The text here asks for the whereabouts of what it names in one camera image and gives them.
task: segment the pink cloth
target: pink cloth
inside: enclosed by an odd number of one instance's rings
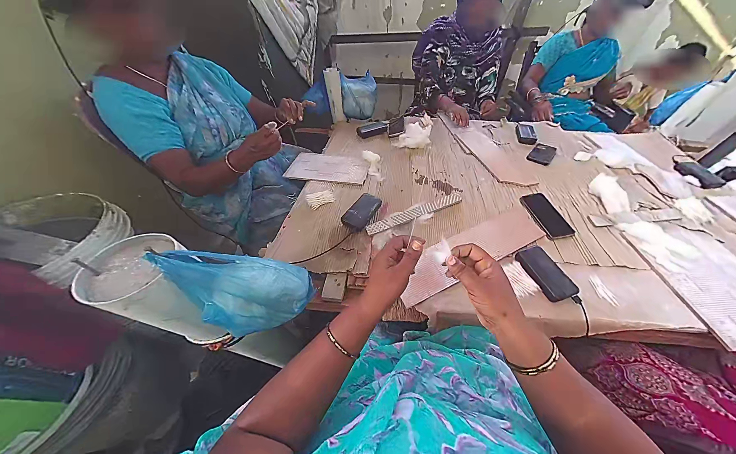
[[[673,355],[677,362],[643,344],[614,342],[601,344],[594,365],[581,370],[635,422],[736,449],[736,355],[691,350],[696,359],[711,356],[716,370],[682,365],[684,354]]]

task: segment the patterned dress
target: patterned dress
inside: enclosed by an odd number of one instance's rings
[[[415,94],[407,115],[435,112],[440,95],[478,114],[483,101],[497,100],[499,62],[506,41],[502,27],[472,41],[455,15],[435,19],[413,52]]]
[[[208,454],[235,416],[206,432]],[[373,331],[306,452],[554,453],[484,328]]]

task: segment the stick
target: stick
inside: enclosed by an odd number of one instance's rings
[[[89,264],[87,264],[85,262],[82,262],[80,259],[73,259],[73,260],[71,260],[71,263],[76,263],[79,267],[82,267],[85,270],[88,270],[88,272],[90,272],[92,275],[95,275],[95,276],[100,276],[101,275],[101,272],[99,270],[97,270],[94,267],[91,267],[91,265],[89,265]]]

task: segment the white bucket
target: white bucket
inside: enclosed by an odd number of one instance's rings
[[[127,257],[143,256],[147,247],[157,252],[185,251],[185,247],[169,235],[146,233],[106,247],[88,264],[101,272],[117,266],[114,263]],[[139,264],[135,260],[131,266]],[[127,269],[123,267],[108,275],[106,282],[97,281],[101,276],[97,278],[88,270],[80,270],[71,285],[71,294],[80,303],[186,336],[193,343],[212,343],[227,336],[223,328],[204,323],[201,309],[160,270],[155,268],[150,276],[146,269],[137,269],[135,272],[147,274],[142,280],[130,280],[127,278],[131,273],[125,275]]]

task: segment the plastic bag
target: plastic bag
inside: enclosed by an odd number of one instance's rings
[[[307,270],[277,260],[200,251],[146,253],[144,258],[202,309],[203,322],[237,338],[288,322],[315,294]]]
[[[351,119],[370,119],[379,99],[376,80],[370,75],[370,71],[365,74],[365,77],[353,79],[340,74],[340,85],[343,91],[345,116]],[[331,110],[328,104],[326,83],[322,78],[315,82],[301,99],[314,102],[313,107],[306,109],[315,114],[322,115]]]

